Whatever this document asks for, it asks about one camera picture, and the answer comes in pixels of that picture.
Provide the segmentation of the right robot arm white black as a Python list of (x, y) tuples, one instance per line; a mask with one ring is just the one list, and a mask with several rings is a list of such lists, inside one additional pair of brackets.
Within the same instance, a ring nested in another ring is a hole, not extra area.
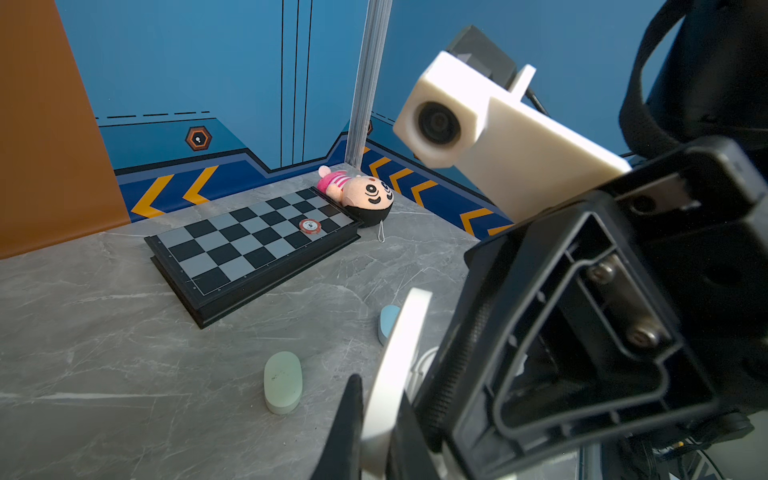
[(470, 249), (415, 401), (469, 479), (601, 448), (605, 479), (686, 476), (767, 406), (767, 5), (668, 1), (619, 123), (639, 164)]

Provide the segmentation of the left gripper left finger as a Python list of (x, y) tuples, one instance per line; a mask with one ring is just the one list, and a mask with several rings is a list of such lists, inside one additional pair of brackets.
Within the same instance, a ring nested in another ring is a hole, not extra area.
[(311, 480), (361, 478), (360, 447), (363, 425), (363, 384), (358, 374), (349, 377), (331, 430)]

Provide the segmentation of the blue earbud case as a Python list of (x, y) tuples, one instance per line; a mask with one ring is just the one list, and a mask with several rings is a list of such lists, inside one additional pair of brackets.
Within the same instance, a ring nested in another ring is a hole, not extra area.
[(382, 346), (385, 346), (400, 314), (400, 308), (396, 305), (387, 305), (382, 308), (377, 326), (377, 338)]

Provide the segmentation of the right aluminium corner post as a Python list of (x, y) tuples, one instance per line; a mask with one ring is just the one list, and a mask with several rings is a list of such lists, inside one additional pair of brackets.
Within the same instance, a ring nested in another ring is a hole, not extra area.
[(366, 146), (392, 5), (392, 0), (368, 2), (344, 157), (347, 164), (358, 170)]

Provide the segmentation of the pink plush toy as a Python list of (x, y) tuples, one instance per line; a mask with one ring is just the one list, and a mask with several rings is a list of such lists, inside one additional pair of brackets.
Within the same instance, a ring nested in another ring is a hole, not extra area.
[(350, 176), (323, 165), (318, 169), (317, 189), (340, 204), (363, 227), (375, 227), (389, 215), (394, 202), (392, 189), (371, 176)]

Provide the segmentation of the mint green earbud case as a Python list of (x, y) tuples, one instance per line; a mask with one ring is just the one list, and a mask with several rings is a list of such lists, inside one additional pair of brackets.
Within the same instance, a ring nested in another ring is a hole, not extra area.
[(272, 355), (264, 367), (264, 398), (267, 408), (277, 415), (292, 412), (303, 393), (303, 373), (299, 358), (292, 352)]

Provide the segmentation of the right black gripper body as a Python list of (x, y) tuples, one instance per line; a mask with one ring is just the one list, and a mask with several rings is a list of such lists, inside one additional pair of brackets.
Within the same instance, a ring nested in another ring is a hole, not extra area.
[(594, 188), (618, 268), (593, 285), (600, 320), (643, 376), (590, 410), (594, 432), (699, 428), (767, 406), (767, 184), (722, 136)]

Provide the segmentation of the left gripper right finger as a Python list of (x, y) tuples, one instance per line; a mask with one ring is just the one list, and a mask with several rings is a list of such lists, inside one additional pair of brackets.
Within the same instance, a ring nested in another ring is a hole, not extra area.
[(406, 394), (397, 413), (387, 456), (389, 480), (439, 480), (421, 428)]

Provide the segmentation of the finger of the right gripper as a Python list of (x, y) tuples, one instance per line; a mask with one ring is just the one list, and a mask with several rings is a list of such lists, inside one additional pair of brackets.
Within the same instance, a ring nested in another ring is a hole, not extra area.
[(467, 478), (495, 479), (717, 406), (610, 195), (544, 211), (464, 260), (463, 290), (414, 411), (427, 448), (449, 451)]

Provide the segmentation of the black grey checkerboard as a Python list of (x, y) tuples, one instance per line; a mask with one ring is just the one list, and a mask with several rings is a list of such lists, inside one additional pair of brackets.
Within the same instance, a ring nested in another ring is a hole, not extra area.
[[(298, 224), (316, 220), (319, 234)], [(151, 260), (208, 327), (359, 238), (359, 220), (310, 187), (148, 236)]]

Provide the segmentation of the red poker chip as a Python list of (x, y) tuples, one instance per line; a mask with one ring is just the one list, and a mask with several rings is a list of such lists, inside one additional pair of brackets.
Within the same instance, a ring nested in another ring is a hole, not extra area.
[(321, 224), (310, 218), (302, 219), (298, 224), (298, 228), (307, 235), (319, 234), (322, 231)]

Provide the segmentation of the white earbud case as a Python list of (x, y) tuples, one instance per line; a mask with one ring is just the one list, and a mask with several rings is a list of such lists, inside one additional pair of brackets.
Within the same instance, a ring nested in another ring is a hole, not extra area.
[(392, 432), (408, 375), (418, 353), (431, 298), (430, 291), (419, 288), (409, 291), (393, 323), (365, 404), (360, 465), (364, 472), (376, 479), (385, 477)]

